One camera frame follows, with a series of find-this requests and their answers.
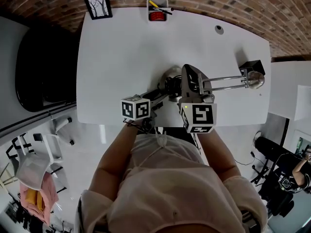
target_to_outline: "table top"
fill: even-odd
[[[120,125],[120,100],[157,87],[173,66],[190,64],[209,78],[240,75],[238,66],[261,60],[265,84],[258,90],[215,91],[216,126],[266,121],[271,63],[269,42],[235,25],[183,11],[167,22],[147,22],[146,8],[112,9],[112,18],[92,20],[86,13],[77,67],[77,112],[82,123]],[[219,35],[215,26],[224,34]],[[212,87],[241,84],[212,82]],[[182,127],[176,103],[156,111],[156,126]]]

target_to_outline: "black picture frame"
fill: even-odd
[[[112,17],[110,0],[84,0],[86,3],[86,7],[89,11],[89,14],[92,20],[102,19],[102,18],[110,18]],[[96,16],[98,11],[102,12],[100,16]]]

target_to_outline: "person's arm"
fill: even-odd
[[[90,191],[114,201],[117,197],[124,169],[133,148],[138,129],[125,125],[102,156],[93,175]]]
[[[302,166],[307,162],[309,156],[307,155],[304,160],[299,162],[297,166],[293,169],[293,177],[297,183],[298,186],[302,186],[306,181],[305,181],[305,175],[303,175],[300,170]]]
[[[198,134],[198,138],[209,166],[222,181],[241,175],[233,155],[215,130],[208,134]]]

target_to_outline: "yellow marker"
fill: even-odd
[[[151,0],[149,0],[149,3],[151,3],[155,8],[158,8],[159,6],[157,6],[154,2],[152,2]]]

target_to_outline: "white shirt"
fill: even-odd
[[[86,233],[155,233],[181,224],[244,233],[241,210],[250,211],[264,230],[266,207],[246,178],[222,182],[191,143],[139,135],[116,200],[84,191],[75,231],[82,222]]]

